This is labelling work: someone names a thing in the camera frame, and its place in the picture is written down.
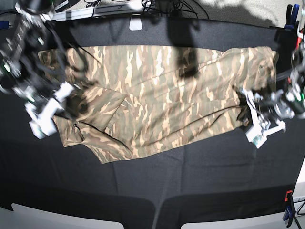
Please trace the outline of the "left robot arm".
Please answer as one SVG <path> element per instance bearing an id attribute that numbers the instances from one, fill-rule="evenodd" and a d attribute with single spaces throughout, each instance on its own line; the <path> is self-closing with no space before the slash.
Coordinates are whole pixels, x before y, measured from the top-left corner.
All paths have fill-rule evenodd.
<path id="1" fill-rule="evenodd" d="M 305 36 L 298 35 L 291 57 L 292 69 L 284 74 L 284 83 L 275 92 L 255 93 L 242 89 L 251 114 L 247 140 L 260 148 L 267 137 L 286 130 L 285 119 L 305 117 Z"/>

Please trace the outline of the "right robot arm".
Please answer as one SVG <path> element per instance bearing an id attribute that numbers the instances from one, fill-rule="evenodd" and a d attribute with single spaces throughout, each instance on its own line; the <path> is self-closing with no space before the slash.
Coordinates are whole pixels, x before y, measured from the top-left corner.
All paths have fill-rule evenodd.
<path id="1" fill-rule="evenodd" d="M 31 117 L 33 134 L 42 139 L 56 133 L 53 117 L 65 111 L 66 99 L 75 86 L 65 80 L 66 55 L 62 41 L 51 29 L 58 52 L 58 69 L 41 63 L 38 52 L 47 38 L 46 21 L 54 14 L 51 0 L 19 0 L 19 16 L 14 36 L 0 50 L 0 90 L 15 93 L 25 100 L 25 110 Z"/>

